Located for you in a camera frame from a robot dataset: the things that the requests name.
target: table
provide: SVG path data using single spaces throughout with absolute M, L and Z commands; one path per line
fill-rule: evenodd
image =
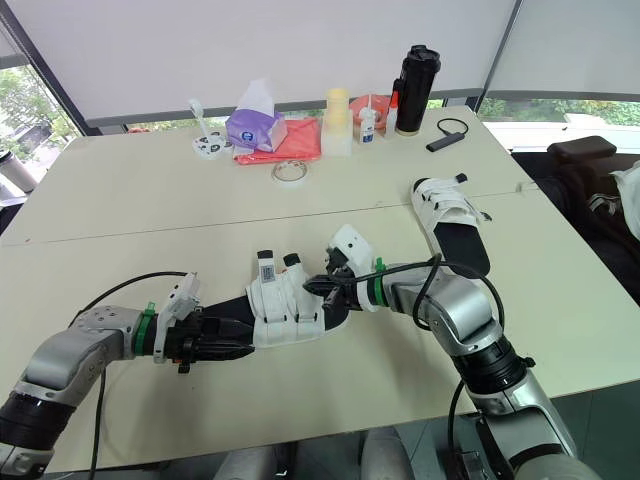
M 461 118 L 467 138 L 436 153 L 437 120 Z M 352 157 L 310 164 L 303 189 L 271 180 L 272 165 L 207 161 L 191 149 L 196 129 L 75 140 L 56 161 L 0 242 L 221 225 L 409 204 L 423 177 L 469 177 L 472 197 L 513 192 L 530 178 L 465 106 L 427 110 L 414 137 L 354 145 Z
M 474 203 L 494 219 L 480 233 L 490 278 L 505 303 L 507 336 L 520 355 L 536 359 L 534 372 L 547 393 L 637 379 L 640 311 L 546 197 L 527 191 Z M 33 350 L 110 286 L 147 271 L 197 270 L 202 303 L 216 303 L 242 294 L 256 275 L 255 252 L 264 248 L 279 257 L 297 251 L 309 273 L 321 271 L 326 243 L 344 223 L 386 263 L 430 256 L 406 205 L 3 246 L 0 351 L 11 361 L 0 364 L 0 396 Z M 110 303 L 140 308 L 162 298 L 173 282 L 149 280 Z M 344 328 L 314 342 L 198 363 L 187 376 L 151 358 L 115 363 L 108 371 L 99 465 L 443 416 L 457 379 L 434 338 L 388 310 L 354 314 Z M 71 418 L 49 471 L 88 467 L 96 397 L 97 386 Z M 471 408 L 463 395 L 460 411 Z

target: red towel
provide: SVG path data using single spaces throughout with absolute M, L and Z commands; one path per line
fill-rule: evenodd
M 275 152 L 254 150 L 248 155 L 234 156 L 241 165 L 277 163 L 283 160 L 315 160 L 320 150 L 320 127 L 315 118 L 287 120 L 287 136 Z

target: glue bottle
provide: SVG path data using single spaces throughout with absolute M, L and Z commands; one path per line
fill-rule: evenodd
M 352 143 L 353 115 L 349 110 L 349 93 L 344 88 L 332 88 L 327 94 L 327 111 L 322 119 L 322 155 L 350 156 Z
M 369 94 L 369 105 L 360 110 L 360 134 L 358 141 L 360 143 L 372 143 L 373 131 L 376 127 L 376 111 L 371 108 L 371 94 Z
M 396 121 L 398 120 L 398 92 L 396 90 L 391 94 L 391 102 L 389 103 L 389 112 L 387 113 L 387 124 L 384 131 L 385 137 L 392 137 L 396 133 Z

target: window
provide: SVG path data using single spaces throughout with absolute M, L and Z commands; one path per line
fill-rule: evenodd
M 224 127 L 224 122 L 229 117 L 208 117 L 205 118 L 205 123 L 211 128 Z M 174 128 L 193 128 L 200 127 L 200 124 L 195 118 L 187 118 L 184 120 L 164 120 L 160 122 L 144 122 L 144 123 L 130 123 L 127 125 L 129 131 L 149 131 L 149 132 L 161 132 L 164 130 L 173 130 Z
M 640 153 L 640 102 L 485 98 L 478 117 L 509 150 L 600 135 L 620 153 Z
M 591 115 L 602 119 L 607 125 L 640 127 L 640 102 L 485 98 L 478 117 L 485 122 L 563 123 L 567 121 L 566 116 L 572 114 Z
M 427 102 L 427 108 L 441 108 L 443 100 L 429 100 Z M 291 112 L 282 112 L 286 119 L 299 119 L 299 118 L 322 118 L 324 109 L 316 108 L 310 110 L 295 110 Z M 208 117 L 205 118 L 205 122 L 209 127 L 220 128 L 224 127 L 224 122 L 229 117 Z M 127 125 L 129 131 L 144 131 L 144 132 L 160 132 L 163 130 L 172 130 L 174 128 L 193 128 L 199 127 L 198 121 L 195 118 L 188 118 L 185 120 L 165 120 L 160 122 L 145 122 L 145 123 L 130 123 Z
M 78 136 L 71 119 L 30 65 L 0 70 L 0 151 L 13 152 L 40 180 Z

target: tissue box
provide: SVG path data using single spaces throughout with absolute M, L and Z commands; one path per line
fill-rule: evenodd
M 287 136 L 284 115 L 274 116 L 246 108 L 236 109 L 226 122 L 227 138 L 238 147 L 274 152 Z

